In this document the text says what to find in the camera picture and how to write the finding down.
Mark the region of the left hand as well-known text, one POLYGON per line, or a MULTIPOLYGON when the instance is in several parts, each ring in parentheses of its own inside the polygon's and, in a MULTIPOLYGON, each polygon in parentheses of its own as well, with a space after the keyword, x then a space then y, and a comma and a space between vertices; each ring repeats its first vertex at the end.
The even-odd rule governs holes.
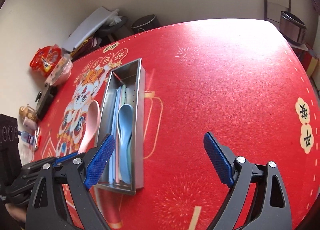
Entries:
POLYGON ((14 218, 18 222, 25 223, 26 216, 27 216, 25 209, 16 207, 12 203, 6 203, 5 208, 7 209, 7 211, 9 212, 12 218, 14 218))

